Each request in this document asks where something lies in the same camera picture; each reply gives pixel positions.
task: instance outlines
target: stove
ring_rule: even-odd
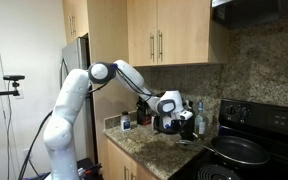
[[[218,136],[236,136],[257,143],[270,160],[260,167],[241,168],[223,162],[204,149],[170,179],[288,179],[288,107],[222,99]]]

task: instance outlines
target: frying pan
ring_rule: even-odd
[[[266,164],[270,155],[258,144],[235,136],[217,136],[211,140],[211,148],[187,140],[179,144],[202,146],[219,157],[222,161],[241,168],[257,168]]]

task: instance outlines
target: refrigerator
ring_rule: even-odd
[[[87,34],[83,37],[78,37],[62,49],[63,59],[59,70],[60,87],[71,70],[88,69],[90,53],[87,37]],[[75,120],[73,130],[77,160],[90,158],[93,163],[97,164],[98,156],[92,94],[85,99],[84,105]]]

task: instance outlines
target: countertop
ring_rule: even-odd
[[[106,136],[160,179],[169,179],[203,149],[176,144],[181,139],[179,134],[156,134],[151,125],[140,126],[136,121],[132,121],[129,131],[121,131],[119,117],[108,118],[105,124]]]

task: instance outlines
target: power outlet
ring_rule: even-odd
[[[17,91],[20,95],[14,96],[15,99],[24,99],[24,90],[22,88],[17,88]]]
[[[29,148],[23,149],[24,158],[26,158],[29,150],[30,150]]]

